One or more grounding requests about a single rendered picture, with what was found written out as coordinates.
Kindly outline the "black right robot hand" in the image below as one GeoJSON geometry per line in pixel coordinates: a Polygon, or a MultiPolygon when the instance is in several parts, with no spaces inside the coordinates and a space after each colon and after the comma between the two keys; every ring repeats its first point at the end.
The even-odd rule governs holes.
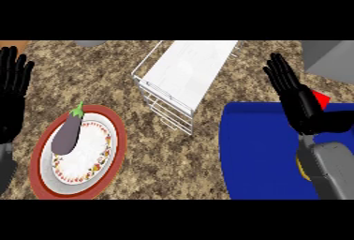
{"type": "Polygon", "coordinates": [[[282,54],[271,53],[270,57],[262,70],[276,89],[293,130],[299,135],[346,132],[354,127],[354,111],[326,112],[313,90],[299,82],[282,54]]]}

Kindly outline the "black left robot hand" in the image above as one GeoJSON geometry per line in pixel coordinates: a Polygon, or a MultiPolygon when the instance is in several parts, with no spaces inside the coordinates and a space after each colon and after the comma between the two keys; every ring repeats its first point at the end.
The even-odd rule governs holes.
{"type": "Polygon", "coordinates": [[[22,129],[25,96],[34,61],[15,46],[0,49],[0,144],[10,143],[22,129]]]}

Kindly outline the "blue tray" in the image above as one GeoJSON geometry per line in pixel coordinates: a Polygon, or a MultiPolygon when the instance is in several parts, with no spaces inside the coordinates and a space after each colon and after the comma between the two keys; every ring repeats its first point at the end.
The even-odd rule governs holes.
{"type": "MultiPolygon", "coordinates": [[[[316,143],[342,143],[354,154],[354,127],[321,133],[316,143]]],[[[277,102],[231,102],[218,128],[218,152],[230,197],[234,200],[318,199],[299,175],[299,135],[290,128],[277,102]]]]}

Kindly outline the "yellow lemon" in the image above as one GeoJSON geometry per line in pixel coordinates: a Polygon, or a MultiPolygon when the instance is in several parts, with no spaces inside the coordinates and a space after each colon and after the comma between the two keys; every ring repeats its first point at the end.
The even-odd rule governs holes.
{"type": "Polygon", "coordinates": [[[308,175],[305,174],[305,171],[304,171],[304,169],[302,169],[302,167],[301,167],[298,155],[296,155],[296,165],[298,165],[298,172],[299,172],[301,177],[302,177],[307,181],[311,182],[311,179],[310,179],[308,175]]]}

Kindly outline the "red block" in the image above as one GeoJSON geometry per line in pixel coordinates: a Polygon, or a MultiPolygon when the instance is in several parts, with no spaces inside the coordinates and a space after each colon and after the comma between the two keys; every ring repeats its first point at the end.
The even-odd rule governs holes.
{"type": "Polygon", "coordinates": [[[329,101],[330,101],[330,97],[327,95],[324,95],[323,93],[317,92],[317,91],[313,91],[313,94],[314,94],[314,96],[317,98],[320,107],[323,109],[326,109],[326,106],[327,106],[329,101]]]}

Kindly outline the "grey appliance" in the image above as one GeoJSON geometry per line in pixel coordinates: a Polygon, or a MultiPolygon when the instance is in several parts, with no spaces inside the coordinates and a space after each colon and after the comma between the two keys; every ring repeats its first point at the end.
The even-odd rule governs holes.
{"type": "Polygon", "coordinates": [[[354,84],[354,40],[304,40],[304,71],[354,84]]]}

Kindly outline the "purple eggplant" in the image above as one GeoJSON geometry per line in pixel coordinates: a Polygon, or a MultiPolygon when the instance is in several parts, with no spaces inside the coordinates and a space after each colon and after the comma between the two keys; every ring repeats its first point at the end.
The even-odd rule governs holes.
{"type": "Polygon", "coordinates": [[[68,155],[77,146],[82,115],[82,103],[80,103],[69,111],[65,123],[53,138],[51,151],[56,155],[68,155]]]}

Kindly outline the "grey round object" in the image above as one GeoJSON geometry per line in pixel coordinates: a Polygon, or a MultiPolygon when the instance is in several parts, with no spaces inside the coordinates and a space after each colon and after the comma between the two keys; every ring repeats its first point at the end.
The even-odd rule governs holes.
{"type": "Polygon", "coordinates": [[[103,44],[106,40],[75,40],[75,44],[81,47],[94,47],[103,44]]]}

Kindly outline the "red-rimmed white plate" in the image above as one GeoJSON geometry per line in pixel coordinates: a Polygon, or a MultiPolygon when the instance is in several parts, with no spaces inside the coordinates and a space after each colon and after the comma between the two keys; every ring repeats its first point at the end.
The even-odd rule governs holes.
{"type": "Polygon", "coordinates": [[[102,105],[82,106],[77,147],[68,155],[51,151],[51,142],[65,123],[62,114],[47,127],[32,150],[29,179],[38,199],[96,198],[119,171],[127,137],[116,113],[102,105]]]}

